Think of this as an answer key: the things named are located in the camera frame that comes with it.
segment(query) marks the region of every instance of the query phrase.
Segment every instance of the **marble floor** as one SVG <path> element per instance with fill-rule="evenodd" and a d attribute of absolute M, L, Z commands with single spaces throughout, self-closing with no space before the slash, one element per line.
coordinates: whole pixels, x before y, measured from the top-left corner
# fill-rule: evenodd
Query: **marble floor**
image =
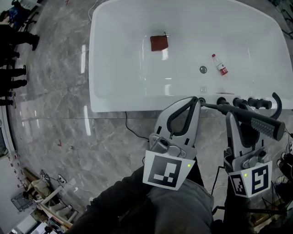
<path fill-rule="evenodd" d="M 289 31 L 281 13 L 267 0 L 241 1 L 270 15 Z M 40 36 L 37 50 L 32 51 L 28 44 L 18 47 L 21 57 L 16 67 L 27 65 L 29 83 L 16 90 L 17 108 L 10 108 L 13 136 L 23 166 L 35 174 L 43 169 L 53 178 L 61 174 L 73 185 L 68 186 L 63 199 L 80 212 L 89 199 L 142 166 L 148 149 L 146 140 L 126 129 L 124 112 L 91 111 L 88 11 L 94 3 L 95 0 L 69 0 L 68 5 L 62 0 L 43 2 L 38 22 L 30 29 Z M 293 41 L 286 41 L 293 55 Z M 158 115 L 159 112 L 129 112 L 129 127 L 148 137 Z M 284 110 L 280 117 L 291 132 L 292 117 L 290 110 Z M 225 125 L 221 113 L 201 112 L 195 146 L 208 191 L 212 189 L 217 167 L 223 164 L 227 147 Z M 280 142 L 268 140 L 274 162 L 287 141 L 287 136 Z M 281 172 L 274 167 L 274 180 L 279 175 Z M 227 175 L 221 171 L 214 192 L 215 205 L 223 205 L 226 186 Z"/>

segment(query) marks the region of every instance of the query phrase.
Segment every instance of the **bathtub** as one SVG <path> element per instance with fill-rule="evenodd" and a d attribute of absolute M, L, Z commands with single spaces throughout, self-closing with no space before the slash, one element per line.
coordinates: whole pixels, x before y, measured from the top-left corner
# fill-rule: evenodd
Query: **bathtub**
<path fill-rule="evenodd" d="M 168 48 L 152 52 L 150 36 L 164 34 Z M 89 90 L 94 112 L 162 110 L 189 96 L 213 104 L 221 96 L 273 101 L 273 92 L 293 109 L 292 65 L 279 25 L 233 0 L 104 2 L 92 17 Z"/>

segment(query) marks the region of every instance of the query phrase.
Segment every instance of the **white bathtub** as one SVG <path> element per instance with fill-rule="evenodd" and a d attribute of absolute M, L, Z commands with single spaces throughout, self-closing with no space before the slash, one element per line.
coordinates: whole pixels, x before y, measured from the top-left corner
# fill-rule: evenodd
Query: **white bathtub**
<path fill-rule="evenodd" d="M 150 36 L 164 32 L 168 51 L 152 52 Z M 226 79 L 214 53 L 228 69 Z M 230 103 L 235 97 L 273 100 L 273 92 L 283 108 L 293 108 L 292 66 L 279 25 L 233 0 L 101 4 L 92 17 L 89 85 L 94 112 L 162 110 L 188 96 L 208 103 L 220 96 Z"/>

